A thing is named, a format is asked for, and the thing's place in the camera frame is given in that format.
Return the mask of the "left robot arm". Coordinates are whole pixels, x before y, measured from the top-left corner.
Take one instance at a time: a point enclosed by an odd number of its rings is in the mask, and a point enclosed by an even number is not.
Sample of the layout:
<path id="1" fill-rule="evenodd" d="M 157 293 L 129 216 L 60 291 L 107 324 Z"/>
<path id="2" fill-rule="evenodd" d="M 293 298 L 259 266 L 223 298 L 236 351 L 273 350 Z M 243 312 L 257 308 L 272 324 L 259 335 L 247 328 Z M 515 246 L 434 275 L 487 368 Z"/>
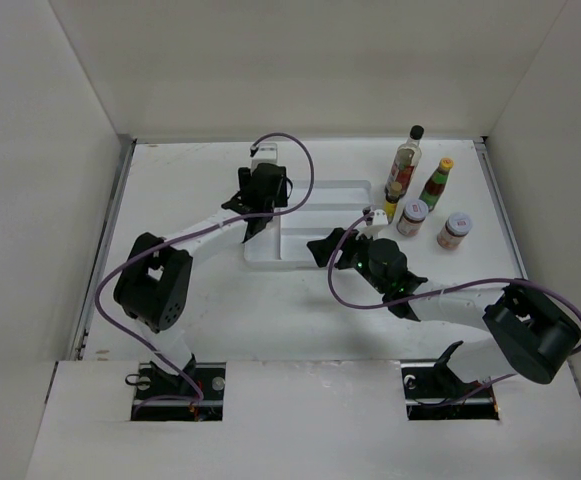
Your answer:
<path id="1" fill-rule="evenodd" d="M 172 398 L 195 398 L 195 359 L 176 322 L 185 308 L 193 269 L 263 231 L 271 214 L 288 205 L 286 169 L 271 163 L 238 170 L 239 190 L 207 220 L 184 230 L 189 238 L 167 245 L 165 237 L 140 235 L 130 256 L 150 255 L 126 267 L 113 290 L 114 301 L 136 321 L 140 338 L 150 343 L 151 373 Z"/>

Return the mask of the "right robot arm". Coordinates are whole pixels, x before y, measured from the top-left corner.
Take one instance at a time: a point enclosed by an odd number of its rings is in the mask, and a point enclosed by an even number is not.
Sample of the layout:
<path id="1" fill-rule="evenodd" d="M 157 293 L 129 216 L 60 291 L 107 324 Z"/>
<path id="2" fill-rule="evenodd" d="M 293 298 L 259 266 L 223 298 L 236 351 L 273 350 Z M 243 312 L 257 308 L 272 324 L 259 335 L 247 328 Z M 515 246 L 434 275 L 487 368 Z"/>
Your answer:
<path id="1" fill-rule="evenodd" d="M 443 285 L 410 271 L 395 241 L 356 230 L 336 228 L 307 248 L 320 268 L 357 272 L 380 295 L 378 308 L 400 319 L 444 321 L 487 333 L 476 343 L 455 341 L 437 358 L 430 382 L 445 395 L 457 395 L 476 380 L 514 374 L 549 384 L 581 348 L 580 313 L 527 280 Z"/>

